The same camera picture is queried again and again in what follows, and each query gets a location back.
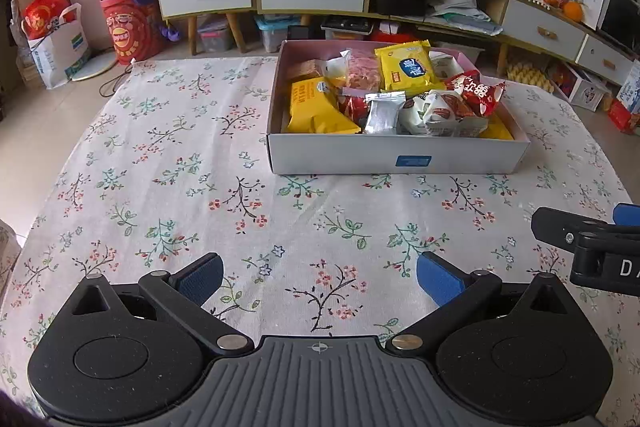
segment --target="red bag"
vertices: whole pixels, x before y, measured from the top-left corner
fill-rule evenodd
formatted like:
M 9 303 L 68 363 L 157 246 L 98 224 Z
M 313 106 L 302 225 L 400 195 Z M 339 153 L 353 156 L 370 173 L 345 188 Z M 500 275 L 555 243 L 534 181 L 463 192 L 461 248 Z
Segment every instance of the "red bag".
M 33 0 L 23 13 L 26 24 L 22 29 L 27 38 L 31 41 L 45 37 L 53 26 L 58 25 L 58 17 L 62 10 L 69 6 L 68 0 Z M 75 20 L 74 17 L 70 15 L 68 22 Z

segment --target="white box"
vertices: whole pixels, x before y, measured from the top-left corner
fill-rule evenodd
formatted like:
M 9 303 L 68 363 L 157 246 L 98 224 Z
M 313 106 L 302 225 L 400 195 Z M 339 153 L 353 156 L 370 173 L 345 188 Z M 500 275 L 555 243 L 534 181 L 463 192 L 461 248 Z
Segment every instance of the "white box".
M 267 126 L 269 162 L 274 174 L 509 174 L 516 169 L 530 141 L 502 104 L 497 112 L 513 140 L 284 132 L 289 123 L 290 97 L 285 72 L 290 65 L 312 58 L 329 60 L 346 48 L 371 51 L 388 45 L 370 41 L 283 42 Z M 435 49 L 453 55 L 465 71 L 474 69 L 462 53 Z
M 599 78 L 566 62 L 556 63 L 548 70 L 548 74 L 562 99 L 593 112 L 598 108 L 602 97 L 607 93 L 611 94 Z
M 634 61 L 629 76 L 620 88 L 617 99 L 631 114 L 640 113 L 640 62 Z

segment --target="floral tablecloth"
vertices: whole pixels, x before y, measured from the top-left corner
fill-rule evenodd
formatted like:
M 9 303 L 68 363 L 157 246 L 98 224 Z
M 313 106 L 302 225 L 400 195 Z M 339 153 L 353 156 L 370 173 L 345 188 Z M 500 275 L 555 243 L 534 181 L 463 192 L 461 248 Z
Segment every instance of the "floral tablecloth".
M 274 176 L 265 129 L 275 61 L 136 65 L 72 152 L 18 258 L 0 309 L 2 389 L 34 406 L 29 357 L 89 273 L 135 282 L 216 251 L 225 278 L 204 308 L 254 341 L 385 341 L 434 310 L 415 279 L 417 255 L 434 250 L 506 281 L 562 278 L 613 359 L 601 420 L 640 423 L 638 299 L 568 283 L 570 254 L 530 231 L 542 205 L 610 219 L 629 201 L 568 104 L 508 85 L 505 103 L 532 141 L 509 176 Z

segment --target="red candy wrapper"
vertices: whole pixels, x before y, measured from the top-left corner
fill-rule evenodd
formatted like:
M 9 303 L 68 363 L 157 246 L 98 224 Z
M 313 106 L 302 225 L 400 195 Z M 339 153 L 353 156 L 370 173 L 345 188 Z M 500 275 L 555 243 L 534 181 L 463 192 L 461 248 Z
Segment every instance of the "red candy wrapper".
M 489 116 L 500 102 L 506 82 L 487 86 L 480 81 L 479 71 L 465 71 L 445 82 L 447 89 L 462 95 L 478 116 Z

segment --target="yellow snack bag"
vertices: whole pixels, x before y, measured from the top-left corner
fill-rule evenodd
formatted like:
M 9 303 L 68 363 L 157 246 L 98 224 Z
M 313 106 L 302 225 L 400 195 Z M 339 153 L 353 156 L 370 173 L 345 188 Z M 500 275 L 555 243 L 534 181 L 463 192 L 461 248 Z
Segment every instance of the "yellow snack bag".
M 360 127 L 338 110 L 334 90 L 324 77 L 291 85 L 291 120 L 287 132 L 355 134 Z
M 376 49 L 386 91 L 405 91 L 409 98 L 430 89 L 447 89 L 443 82 L 436 79 L 429 54 L 423 45 L 429 46 L 429 41 Z
M 498 117 L 495 112 L 489 116 L 489 125 L 480 133 L 479 138 L 493 138 L 496 140 L 513 140 L 513 136 L 507 129 L 507 126 Z

